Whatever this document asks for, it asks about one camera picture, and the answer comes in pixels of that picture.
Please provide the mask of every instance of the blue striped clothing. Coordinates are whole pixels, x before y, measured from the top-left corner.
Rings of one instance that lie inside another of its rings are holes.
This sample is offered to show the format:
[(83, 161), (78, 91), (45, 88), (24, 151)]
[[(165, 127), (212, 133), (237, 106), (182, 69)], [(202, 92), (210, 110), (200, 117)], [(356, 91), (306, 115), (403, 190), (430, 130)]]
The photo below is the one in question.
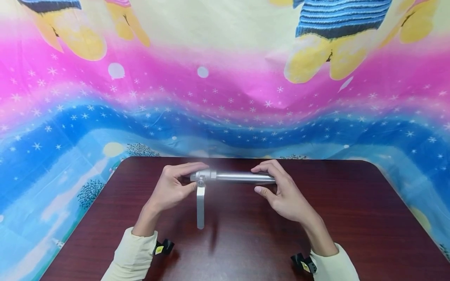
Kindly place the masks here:
[(296, 37), (314, 33), (327, 39), (378, 29), (392, 0), (293, 0), (303, 3)]
[(79, 0), (17, 0), (36, 13), (54, 12), (67, 8), (81, 9)]

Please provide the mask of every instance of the silver cylinder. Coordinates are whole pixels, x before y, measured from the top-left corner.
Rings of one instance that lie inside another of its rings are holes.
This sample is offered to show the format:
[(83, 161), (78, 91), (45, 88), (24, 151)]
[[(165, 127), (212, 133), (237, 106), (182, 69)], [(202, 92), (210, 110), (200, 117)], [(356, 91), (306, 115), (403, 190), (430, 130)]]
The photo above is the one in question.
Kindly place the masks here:
[(191, 181), (197, 181), (203, 176), (206, 181), (224, 181), (228, 183), (244, 183), (252, 185), (274, 184), (275, 178), (268, 173), (252, 172), (220, 172), (215, 170), (201, 170), (190, 175)]

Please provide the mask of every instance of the cloth backdrop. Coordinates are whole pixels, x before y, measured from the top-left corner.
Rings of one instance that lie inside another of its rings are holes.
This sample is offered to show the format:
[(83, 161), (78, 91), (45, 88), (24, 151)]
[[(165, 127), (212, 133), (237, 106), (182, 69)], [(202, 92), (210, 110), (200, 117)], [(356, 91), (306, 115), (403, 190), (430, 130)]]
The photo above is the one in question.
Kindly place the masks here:
[(449, 14), (447, 0), (1, 1), (0, 280), (39, 279), (130, 156), (368, 161), (450, 259)]

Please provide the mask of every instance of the cream sleeve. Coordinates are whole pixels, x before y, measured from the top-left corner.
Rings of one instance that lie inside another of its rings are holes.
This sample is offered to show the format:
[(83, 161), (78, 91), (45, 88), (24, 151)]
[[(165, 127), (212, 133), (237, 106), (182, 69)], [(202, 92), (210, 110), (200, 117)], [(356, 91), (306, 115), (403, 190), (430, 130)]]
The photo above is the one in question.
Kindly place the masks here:
[(114, 253), (114, 259), (101, 281), (141, 281), (147, 275), (153, 259), (158, 232), (150, 237), (131, 234), (128, 228)]
[(311, 251), (311, 259), (317, 267), (314, 281), (359, 281), (358, 273), (341, 245), (335, 243), (339, 253), (331, 257)]

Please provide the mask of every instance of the wooden table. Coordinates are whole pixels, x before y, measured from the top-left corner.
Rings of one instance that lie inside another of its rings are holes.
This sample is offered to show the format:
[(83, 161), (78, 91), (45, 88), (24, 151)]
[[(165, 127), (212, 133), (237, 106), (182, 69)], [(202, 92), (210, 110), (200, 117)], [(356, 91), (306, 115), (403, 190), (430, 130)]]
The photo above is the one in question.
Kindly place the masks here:
[[(128, 158), (117, 169), (42, 280), (98, 281), (126, 228), (133, 226), (165, 165), (191, 158)], [(250, 170), (257, 159), (202, 159), (217, 169)], [(450, 280), (450, 265), (379, 170), (362, 161), (280, 160), (362, 281)], [(310, 250), (301, 227), (276, 214), (252, 186), (214, 183), (196, 228), (192, 194), (161, 216), (159, 241), (175, 243), (153, 259), (151, 281), (312, 280), (290, 256)]]

